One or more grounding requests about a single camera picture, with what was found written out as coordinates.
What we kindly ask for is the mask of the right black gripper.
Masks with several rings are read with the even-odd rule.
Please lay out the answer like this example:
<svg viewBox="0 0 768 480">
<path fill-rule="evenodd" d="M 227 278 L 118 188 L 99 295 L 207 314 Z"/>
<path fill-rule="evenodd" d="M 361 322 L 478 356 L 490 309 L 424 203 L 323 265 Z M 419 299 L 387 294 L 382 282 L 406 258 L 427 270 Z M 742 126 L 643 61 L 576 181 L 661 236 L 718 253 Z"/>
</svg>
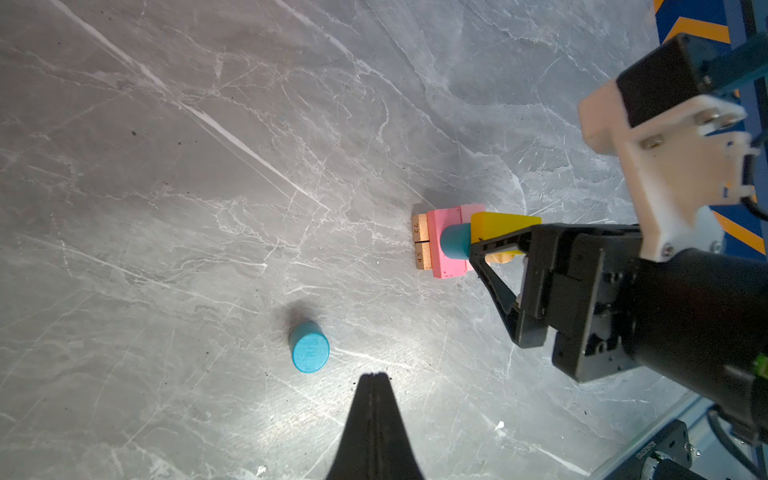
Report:
<svg viewBox="0 0 768 480">
<path fill-rule="evenodd" d="M 744 429 L 767 425 L 767 265 L 687 249 L 640 257 L 635 228 L 536 225 L 473 243 L 469 261 L 521 349 L 555 333 L 553 364 L 589 382 L 644 366 L 712 400 Z M 527 256 L 518 296 L 487 254 Z"/>
</svg>

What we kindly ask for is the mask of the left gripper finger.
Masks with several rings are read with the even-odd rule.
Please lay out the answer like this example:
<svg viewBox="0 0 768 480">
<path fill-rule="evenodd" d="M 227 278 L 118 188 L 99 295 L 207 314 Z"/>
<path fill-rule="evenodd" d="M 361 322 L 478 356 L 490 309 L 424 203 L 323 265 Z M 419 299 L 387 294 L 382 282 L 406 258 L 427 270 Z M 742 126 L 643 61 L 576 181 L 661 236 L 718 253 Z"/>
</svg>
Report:
<svg viewBox="0 0 768 480">
<path fill-rule="evenodd" d="M 389 376 L 364 374 L 329 479 L 421 479 Z"/>
</svg>

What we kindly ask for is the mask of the dark pink wood block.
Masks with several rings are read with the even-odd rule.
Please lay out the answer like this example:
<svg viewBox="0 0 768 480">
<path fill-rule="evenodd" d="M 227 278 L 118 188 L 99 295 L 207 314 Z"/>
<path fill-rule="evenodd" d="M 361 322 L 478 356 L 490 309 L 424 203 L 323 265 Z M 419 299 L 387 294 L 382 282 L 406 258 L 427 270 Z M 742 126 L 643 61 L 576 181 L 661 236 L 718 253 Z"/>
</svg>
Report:
<svg viewBox="0 0 768 480">
<path fill-rule="evenodd" d="M 462 219 L 462 209 L 453 207 L 427 213 L 433 276 L 450 279 L 467 271 L 470 226 Z"/>
</svg>

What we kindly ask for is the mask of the yellow wood block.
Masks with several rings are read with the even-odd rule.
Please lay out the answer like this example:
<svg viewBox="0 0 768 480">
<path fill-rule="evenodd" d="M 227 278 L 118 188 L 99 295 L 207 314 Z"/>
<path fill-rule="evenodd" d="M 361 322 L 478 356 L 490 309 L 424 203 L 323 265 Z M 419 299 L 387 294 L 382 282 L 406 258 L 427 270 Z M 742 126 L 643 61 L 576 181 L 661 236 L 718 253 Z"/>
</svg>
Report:
<svg viewBox="0 0 768 480">
<path fill-rule="evenodd" d="M 470 220 L 471 243 L 491 240 L 541 223 L 542 219 L 535 216 L 477 212 Z"/>
</svg>

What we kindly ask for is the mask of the large teal cylinder block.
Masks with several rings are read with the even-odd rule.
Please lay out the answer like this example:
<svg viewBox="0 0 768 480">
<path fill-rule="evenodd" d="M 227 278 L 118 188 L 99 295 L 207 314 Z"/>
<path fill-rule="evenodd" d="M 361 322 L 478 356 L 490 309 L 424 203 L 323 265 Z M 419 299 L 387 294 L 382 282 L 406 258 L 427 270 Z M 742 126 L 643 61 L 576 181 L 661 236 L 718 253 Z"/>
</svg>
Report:
<svg viewBox="0 0 768 480">
<path fill-rule="evenodd" d="M 471 250 L 471 224 L 447 226 L 440 236 L 443 255 L 452 260 L 468 261 Z"/>
</svg>

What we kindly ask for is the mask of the natural wood cylinder block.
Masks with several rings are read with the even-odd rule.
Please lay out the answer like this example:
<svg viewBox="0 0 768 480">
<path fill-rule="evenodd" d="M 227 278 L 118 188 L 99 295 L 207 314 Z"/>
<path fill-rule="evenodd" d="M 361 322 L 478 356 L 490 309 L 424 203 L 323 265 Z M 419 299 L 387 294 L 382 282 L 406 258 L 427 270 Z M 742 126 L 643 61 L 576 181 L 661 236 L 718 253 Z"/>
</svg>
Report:
<svg viewBox="0 0 768 480">
<path fill-rule="evenodd" d="M 507 264 L 519 255 L 521 255 L 521 252 L 518 251 L 496 252 L 487 254 L 485 256 L 485 261 L 488 264 Z"/>
</svg>

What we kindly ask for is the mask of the light pink wood block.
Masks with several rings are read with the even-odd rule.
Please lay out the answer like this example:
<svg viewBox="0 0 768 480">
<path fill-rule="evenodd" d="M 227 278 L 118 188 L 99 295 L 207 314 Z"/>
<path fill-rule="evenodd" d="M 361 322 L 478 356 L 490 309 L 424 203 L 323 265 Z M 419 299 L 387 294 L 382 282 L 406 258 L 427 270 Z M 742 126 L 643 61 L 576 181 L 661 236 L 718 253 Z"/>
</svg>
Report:
<svg viewBox="0 0 768 480">
<path fill-rule="evenodd" d="M 483 204 L 464 204 L 459 207 L 462 223 L 470 223 L 474 214 L 485 212 L 486 206 Z"/>
</svg>

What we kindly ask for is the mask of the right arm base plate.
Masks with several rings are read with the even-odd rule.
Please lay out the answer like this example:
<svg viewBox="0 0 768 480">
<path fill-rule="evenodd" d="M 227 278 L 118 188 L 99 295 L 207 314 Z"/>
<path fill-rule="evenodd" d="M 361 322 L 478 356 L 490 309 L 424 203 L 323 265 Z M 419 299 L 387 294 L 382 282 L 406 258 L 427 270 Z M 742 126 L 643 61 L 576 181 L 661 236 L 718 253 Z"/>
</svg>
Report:
<svg viewBox="0 0 768 480">
<path fill-rule="evenodd" d="M 696 480 L 701 476 L 692 471 L 692 447 L 688 427 L 680 420 L 667 424 L 641 451 L 639 472 L 634 479 Z"/>
</svg>

